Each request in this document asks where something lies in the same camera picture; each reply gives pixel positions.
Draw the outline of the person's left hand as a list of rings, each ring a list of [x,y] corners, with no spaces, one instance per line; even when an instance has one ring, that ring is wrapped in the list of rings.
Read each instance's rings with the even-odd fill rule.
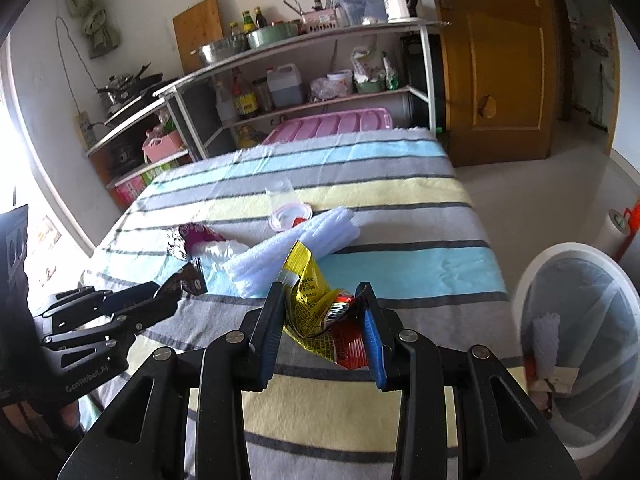
[[[42,415],[26,402],[5,406],[1,409],[1,414],[22,434],[35,434],[36,422],[42,419]],[[75,429],[80,425],[79,403],[75,401],[64,406],[60,409],[60,415],[67,428]]]

